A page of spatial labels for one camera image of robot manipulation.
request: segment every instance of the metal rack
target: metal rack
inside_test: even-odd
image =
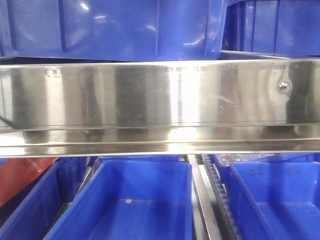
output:
[[[0,157],[320,150],[318,58],[1,61]],[[235,239],[221,235],[197,159],[188,160],[205,237]]]

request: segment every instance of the screw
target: screw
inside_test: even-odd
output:
[[[287,91],[289,89],[289,83],[287,82],[281,82],[278,86],[278,90],[280,92],[284,92],[284,91]]]

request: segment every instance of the reflective metal surface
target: reflective metal surface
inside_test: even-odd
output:
[[[318,151],[319,78],[311,58],[1,65],[0,156]]]

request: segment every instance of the blue plastic bin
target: blue plastic bin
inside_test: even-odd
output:
[[[85,180],[89,161],[86,156],[60,157],[57,161],[60,163],[57,170],[60,195],[64,203],[70,203]]]
[[[229,0],[229,5],[224,49],[320,55],[319,0]]]
[[[320,163],[233,163],[229,207],[243,239],[320,240]]]
[[[9,158],[0,158],[0,165],[4,164],[8,159]]]
[[[161,161],[161,162],[179,162],[180,155],[114,155],[114,156],[100,156],[100,162],[106,160],[139,160],[139,161]]]
[[[0,0],[0,56],[216,59],[226,9],[227,0]]]
[[[191,166],[108,160],[45,240],[191,240]]]
[[[253,154],[243,154],[242,160],[245,163],[246,161],[250,162],[297,162],[297,163],[304,163],[304,162],[319,162],[319,153],[275,153],[270,156],[263,156],[267,154],[260,154],[260,156],[254,159]],[[215,164],[219,175],[220,180],[223,184],[226,183],[226,180],[229,179],[228,175],[230,172],[230,165],[223,163],[222,159],[215,154],[208,155],[210,157],[211,163]]]
[[[58,213],[62,200],[54,162],[21,193],[0,208],[1,240],[41,240]]]

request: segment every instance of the red object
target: red object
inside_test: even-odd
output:
[[[0,207],[42,174],[57,157],[11,158],[0,165]]]

